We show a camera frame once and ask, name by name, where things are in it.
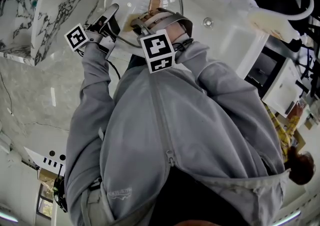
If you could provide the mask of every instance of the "sleeve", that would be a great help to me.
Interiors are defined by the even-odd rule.
[[[269,117],[272,120],[276,133],[278,135],[278,138],[280,141],[280,147],[282,151],[282,158],[283,158],[283,161],[285,162],[287,161],[288,149],[291,146],[290,136],[287,135],[286,131],[281,126],[276,116],[271,112],[270,108],[266,104],[264,104],[264,106],[266,108],[266,111],[268,112]]]
[[[297,129],[297,124],[299,120],[300,120],[299,116],[292,116],[291,119],[289,120],[289,123],[286,128],[286,134],[289,136],[290,139],[294,135]]]
[[[95,43],[89,43],[82,59],[84,81],[80,105],[70,123],[66,146],[65,193],[68,212],[74,225],[83,225],[80,199],[82,192],[100,176],[102,141],[115,104],[109,95],[109,65]]]
[[[277,133],[257,89],[239,78],[226,64],[207,58],[207,49],[194,42],[178,55],[176,61],[193,72],[208,96],[228,113],[271,171],[275,174],[284,172]]]

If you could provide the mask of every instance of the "white hook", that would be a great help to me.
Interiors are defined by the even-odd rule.
[[[271,13],[273,15],[277,15],[277,16],[281,16],[284,17],[287,20],[300,20],[300,19],[304,19],[306,17],[308,17],[314,10],[315,4],[314,4],[314,0],[310,0],[310,4],[309,7],[306,9],[306,11],[297,14],[297,15],[287,15],[287,14],[282,14],[276,11],[272,11],[269,9],[264,9],[264,8],[253,8],[252,11],[264,11],[264,12],[268,12]]]

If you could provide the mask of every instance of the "strap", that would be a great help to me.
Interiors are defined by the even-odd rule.
[[[88,189],[85,189],[81,195],[81,212],[82,212],[84,225],[91,226],[90,218],[88,214],[87,201],[88,201]]]
[[[89,31],[89,30],[86,30],[86,35],[88,36],[89,38],[89,42],[96,42],[96,43],[100,43],[103,36],[99,33],[96,33],[96,32],[92,32],[92,31]]]
[[[192,36],[192,28],[193,28],[192,22],[189,19],[187,19],[185,16],[182,16],[179,13],[175,13],[171,16],[168,16],[167,18],[165,18],[164,20],[156,24],[153,28],[151,28],[151,30],[154,32],[157,32],[158,30],[165,29],[167,26],[175,22],[182,24],[186,30],[186,33],[189,35],[189,37]]]
[[[187,40],[185,40],[184,42],[175,42],[173,43],[173,47],[174,47],[174,51],[185,51],[190,45],[191,43],[193,43],[194,39],[189,38]]]
[[[172,14],[170,12],[160,12],[160,13],[152,16],[151,18],[149,18],[145,22],[145,25],[149,27],[149,25],[151,25],[152,23],[156,22],[158,19],[165,18],[165,17],[171,16],[171,15]]]

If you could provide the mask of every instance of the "marble countertop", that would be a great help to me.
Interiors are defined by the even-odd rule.
[[[103,12],[103,0],[6,0],[0,17],[0,56],[37,65],[67,46],[64,34],[91,23]]]

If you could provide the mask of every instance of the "person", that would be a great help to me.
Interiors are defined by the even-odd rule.
[[[285,126],[286,130],[283,129],[280,122],[271,112],[269,107],[266,104],[264,106],[266,107],[267,112],[277,131],[283,156],[284,168],[290,169],[289,178],[298,185],[307,184],[315,174],[316,168],[314,159],[309,152],[299,154],[297,148],[292,145],[292,137],[304,111],[302,106],[297,103],[288,114],[287,118],[289,119],[289,122],[288,125]]]
[[[106,55],[86,46],[66,149],[74,225],[270,225],[289,179],[277,133],[256,88],[207,49],[192,42],[175,55],[189,71],[153,74],[133,55],[111,98]]]

